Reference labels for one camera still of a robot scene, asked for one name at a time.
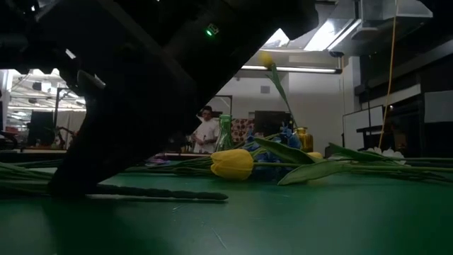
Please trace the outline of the green table mat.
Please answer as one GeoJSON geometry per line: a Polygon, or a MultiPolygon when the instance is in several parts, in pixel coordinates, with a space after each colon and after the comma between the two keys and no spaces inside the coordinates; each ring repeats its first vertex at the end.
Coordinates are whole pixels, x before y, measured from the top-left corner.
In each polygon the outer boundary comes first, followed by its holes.
{"type": "Polygon", "coordinates": [[[305,185],[121,175],[223,203],[0,198],[0,255],[453,255],[453,185],[335,175],[305,185]]]}

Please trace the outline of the person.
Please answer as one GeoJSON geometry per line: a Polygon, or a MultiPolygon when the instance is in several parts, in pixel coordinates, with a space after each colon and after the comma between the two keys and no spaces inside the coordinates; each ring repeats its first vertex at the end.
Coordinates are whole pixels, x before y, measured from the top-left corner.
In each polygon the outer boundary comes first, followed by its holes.
{"type": "Polygon", "coordinates": [[[192,139],[195,143],[194,152],[202,154],[214,153],[219,131],[219,120],[212,116],[212,107],[205,106],[202,109],[202,122],[192,134],[192,139]]]}

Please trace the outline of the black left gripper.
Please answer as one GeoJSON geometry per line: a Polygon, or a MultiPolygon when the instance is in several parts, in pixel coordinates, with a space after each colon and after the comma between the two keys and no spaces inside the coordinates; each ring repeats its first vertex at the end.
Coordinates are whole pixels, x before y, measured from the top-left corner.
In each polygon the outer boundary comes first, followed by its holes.
{"type": "Polygon", "coordinates": [[[69,13],[83,12],[85,0],[0,0],[0,69],[78,70],[59,42],[58,27],[69,13]]]}

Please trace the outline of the patterned cloth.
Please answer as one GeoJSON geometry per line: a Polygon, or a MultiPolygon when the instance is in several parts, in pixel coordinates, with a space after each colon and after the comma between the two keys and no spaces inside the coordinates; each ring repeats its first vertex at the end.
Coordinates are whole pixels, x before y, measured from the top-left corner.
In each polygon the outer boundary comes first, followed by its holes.
{"type": "Polygon", "coordinates": [[[254,119],[234,118],[231,122],[231,136],[234,143],[247,139],[253,132],[254,119]]]}

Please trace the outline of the yellow glass vase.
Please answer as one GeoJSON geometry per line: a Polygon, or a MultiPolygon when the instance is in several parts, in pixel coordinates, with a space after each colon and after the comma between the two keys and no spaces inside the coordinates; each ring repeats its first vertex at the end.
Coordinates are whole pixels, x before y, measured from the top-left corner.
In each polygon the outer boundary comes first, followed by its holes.
{"type": "Polygon", "coordinates": [[[299,138],[302,151],[304,152],[314,151],[313,136],[308,133],[308,129],[306,127],[298,127],[295,129],[294,133],[299,138]]]}

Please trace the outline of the black monitor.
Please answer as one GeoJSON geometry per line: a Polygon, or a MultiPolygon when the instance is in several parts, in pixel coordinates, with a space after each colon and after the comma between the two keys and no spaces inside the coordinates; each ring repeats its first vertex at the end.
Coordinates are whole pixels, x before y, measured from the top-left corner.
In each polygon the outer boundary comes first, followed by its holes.
{"type": "Polygon", "coordinates": [[[28,146],[48,146],[54,142],[53,112],[33,111],[28,129],[28,146]]]}
{"type": "Polygon", "coordinates": [[[289,124],[291,115],[284,111],[257,110],[254,118],[253,133],[264,137],[280,132],[280,128],[289,124]]]}

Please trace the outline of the long ceiling light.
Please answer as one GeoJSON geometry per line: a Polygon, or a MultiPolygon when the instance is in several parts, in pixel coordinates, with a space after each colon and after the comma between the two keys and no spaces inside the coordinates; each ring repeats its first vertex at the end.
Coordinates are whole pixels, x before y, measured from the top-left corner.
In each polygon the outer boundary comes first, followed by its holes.
{"type": "MultiPolygon", "coordinates": [[[[276,67],[278,72],[292,72],[292,73],[313,73],[313,74],[340,74],[342,69],[323,69],[323,68],[310,68],[310,67],[276,67]]],[[[264,66],[244,65],[241,70],[248,71],[269,71],[264,66]]]]}

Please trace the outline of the green glass vase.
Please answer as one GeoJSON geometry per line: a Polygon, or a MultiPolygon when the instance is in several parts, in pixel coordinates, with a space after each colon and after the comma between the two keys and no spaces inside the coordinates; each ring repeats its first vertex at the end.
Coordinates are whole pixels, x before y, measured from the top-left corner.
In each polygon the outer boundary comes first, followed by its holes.
{"type": "Polygon", "coordinates": [[[216,143],[216,152],[232,149],[234,144],[231,136],[231,116],[220,115],[219,117],[219,137],[216,143]]]}

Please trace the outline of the white board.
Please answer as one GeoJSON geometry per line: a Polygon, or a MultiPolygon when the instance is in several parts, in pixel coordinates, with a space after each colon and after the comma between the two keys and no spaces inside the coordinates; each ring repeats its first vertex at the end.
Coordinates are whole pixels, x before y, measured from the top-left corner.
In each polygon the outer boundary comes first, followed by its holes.
{"type": "Polygon", "coordinates": [[[360,129],[382,125],[383,106],[359,110],[343,116],[344,147],[347,149],[362,149],[368,147],[364,144],[363,131],[360,129]]]}

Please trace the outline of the metal air duct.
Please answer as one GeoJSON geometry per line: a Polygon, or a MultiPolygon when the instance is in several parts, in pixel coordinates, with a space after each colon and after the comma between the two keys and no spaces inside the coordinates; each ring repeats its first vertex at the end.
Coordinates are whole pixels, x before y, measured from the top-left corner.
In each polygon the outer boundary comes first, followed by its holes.
{"type": "Polygon", "coordinates": [[[394,21],[415,23],[433,17],[433,12],[420,0],[360,0],[361,23],[352,40],[371,40],[392,31],[394,21]]]}

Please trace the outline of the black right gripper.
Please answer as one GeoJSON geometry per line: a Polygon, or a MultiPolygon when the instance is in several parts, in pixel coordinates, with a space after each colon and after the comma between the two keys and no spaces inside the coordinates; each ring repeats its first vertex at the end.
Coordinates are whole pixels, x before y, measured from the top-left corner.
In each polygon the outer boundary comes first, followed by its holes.
{"type": "Polygon", "coordinates": [[[78,85],[87,115],[57,167],[52,196],[78,197],[156,153],[178,132],[195,129],[195,114],[212,98],[177,64],[143,47],[76,44],[78,85]]]}

